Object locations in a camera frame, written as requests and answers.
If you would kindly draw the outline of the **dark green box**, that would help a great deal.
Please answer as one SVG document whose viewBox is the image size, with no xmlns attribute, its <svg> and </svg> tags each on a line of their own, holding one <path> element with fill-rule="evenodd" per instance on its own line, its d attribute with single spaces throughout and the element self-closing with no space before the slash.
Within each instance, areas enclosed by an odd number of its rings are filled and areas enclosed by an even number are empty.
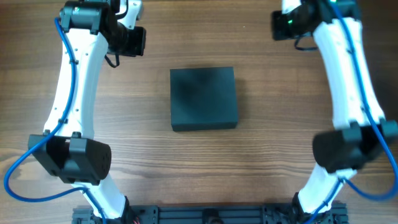
<svg viewBox="0 0 398 224">
<path fill-rule="evenodd" d="M 175 132 L 234 129 L 239 121 L 234 68 L 171 69 L 170 115 Z"/>
</svg>

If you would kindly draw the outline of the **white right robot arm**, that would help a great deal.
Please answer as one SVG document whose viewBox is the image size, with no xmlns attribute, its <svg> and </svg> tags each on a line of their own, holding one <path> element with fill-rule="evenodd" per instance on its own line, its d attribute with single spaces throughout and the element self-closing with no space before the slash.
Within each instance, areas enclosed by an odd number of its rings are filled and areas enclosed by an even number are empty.
<svg viewBox="0 0 398 224">
<path fill-rule="evenodd" d="M 389 144 L 397 123 L 386 119 L 374 93 L 363 48 L 363 25 L 356 1 L 283 0 L 272 13 L 274 40 L 299 42 L 311 37 L 326 70 L 333 107 L 333 130 L 312 141 L 315 166 L 305 186 L 294 195 L 291 223 L 341 223 L 333 201 L 368 162 L 384 153 L 397 162 Z"/>
</svg>

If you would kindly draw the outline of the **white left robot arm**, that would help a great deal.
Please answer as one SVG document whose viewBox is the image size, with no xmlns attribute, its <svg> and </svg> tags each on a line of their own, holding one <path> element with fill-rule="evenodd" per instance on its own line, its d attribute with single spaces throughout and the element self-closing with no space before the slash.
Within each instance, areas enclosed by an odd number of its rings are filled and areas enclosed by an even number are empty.
<svg viewBox="0 0 398 224">
<path fill-rule="evenodd" d="M 55 20 L 63 56 L 52 110 L 43 133 L 28 147 L 52 176 L 81 191 L 95 223 L 137 223 L 129 201 L 110 176 L 111 148 L 94 139 L 94 104 L 109 56 L 144 53 L 146 31 L 136 26 L 142 1 L 68 1 Z"/>
</svg>

